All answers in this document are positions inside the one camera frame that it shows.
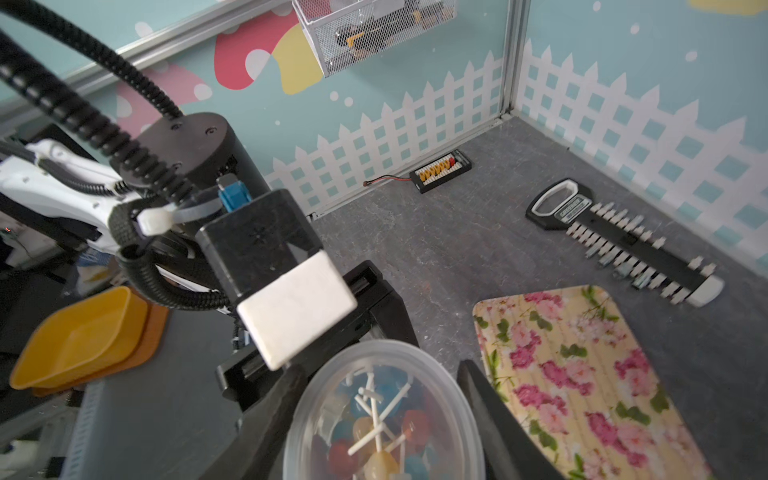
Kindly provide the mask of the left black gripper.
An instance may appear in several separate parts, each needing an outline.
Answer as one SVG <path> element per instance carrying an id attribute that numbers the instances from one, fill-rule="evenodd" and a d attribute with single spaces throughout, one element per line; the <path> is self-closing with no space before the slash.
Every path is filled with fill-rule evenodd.
<path id="1" fill-rule="evenodd" d="M 375 264 L 366 260 L 344 275 L 357 300 L 357 307 L 329 331 L 296 355 L 292 362 L 312 377 L 328 360 L 358 343 L 368 334 L 419 345 L 404 300 Z M 254 343 L 238 348 L 217 367 L 222 396 L 242 411 L 260 402 L 283 375 L 270 370 Z"/>

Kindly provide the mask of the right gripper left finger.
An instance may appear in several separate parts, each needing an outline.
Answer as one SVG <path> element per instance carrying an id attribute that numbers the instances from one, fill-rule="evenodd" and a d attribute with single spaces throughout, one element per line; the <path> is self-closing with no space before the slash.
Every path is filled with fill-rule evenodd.
<path id="1" fill-rule="evenodd" d="M 245 412 L 236 438 L 200 479 L 266 479 L 307 383 L 300 365 L 285 370 L 267 395 Z"/>

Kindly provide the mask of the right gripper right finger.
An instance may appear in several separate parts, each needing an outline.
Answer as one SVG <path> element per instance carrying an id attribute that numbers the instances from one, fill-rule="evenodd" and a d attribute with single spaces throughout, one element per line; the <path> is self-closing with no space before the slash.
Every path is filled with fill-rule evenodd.
<path id="1" fill-rule="evenodd" d="M 563 479 L 536 447 L 472 360 L 462 360 L 457 383 L 475 418 L 488 479 Z"/>

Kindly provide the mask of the clear candy jar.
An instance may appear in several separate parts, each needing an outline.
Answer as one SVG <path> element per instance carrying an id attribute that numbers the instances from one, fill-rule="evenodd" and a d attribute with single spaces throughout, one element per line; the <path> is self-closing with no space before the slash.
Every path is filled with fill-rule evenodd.
<path id="1" fill-rule="evenodd" d="M 483 479 L 476 421 L 457 382 L 394 340 L 343 350 L 309 382 L 291 424 L 285 479 Z"/>

